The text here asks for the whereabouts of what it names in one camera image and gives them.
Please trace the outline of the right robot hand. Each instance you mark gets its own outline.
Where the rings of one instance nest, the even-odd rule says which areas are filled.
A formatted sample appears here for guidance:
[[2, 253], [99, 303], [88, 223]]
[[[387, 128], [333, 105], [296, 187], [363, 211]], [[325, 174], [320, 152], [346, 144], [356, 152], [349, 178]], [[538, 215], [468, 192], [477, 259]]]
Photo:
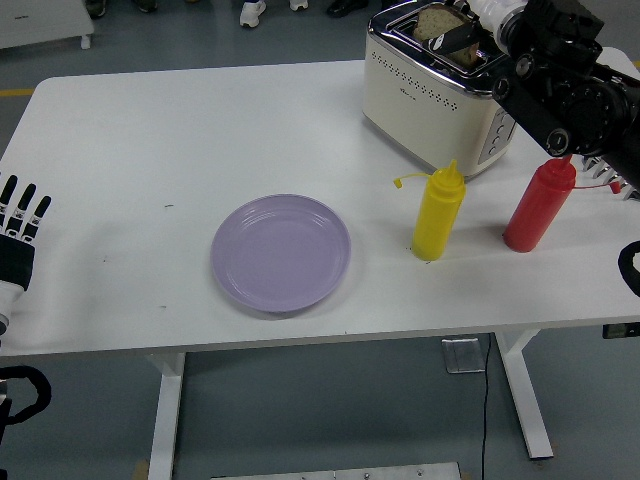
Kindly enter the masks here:
[[468, 1], [472, 20], [439, 36], [426, 40], [423, 45], [439, 55], [454, 53], [479, 43], [486, 35], [505, 54], [509, 52], [509, 36], [519, 21], [526, 1], [480, 0]]

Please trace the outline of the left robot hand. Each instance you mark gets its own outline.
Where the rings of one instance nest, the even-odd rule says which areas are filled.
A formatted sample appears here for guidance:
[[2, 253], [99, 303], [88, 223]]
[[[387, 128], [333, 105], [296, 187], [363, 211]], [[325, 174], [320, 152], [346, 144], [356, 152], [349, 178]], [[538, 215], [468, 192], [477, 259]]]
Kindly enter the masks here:
[[51, 197], [45, 195], [27, 215], [36, 193], [31, 183], [10, 209], [17, 184], [18, 177], [10, 175], [1, 191], [1, 334], [9, 326], [13, 304], [28, 290], [36, 252], [32, 242], [51, 205]]

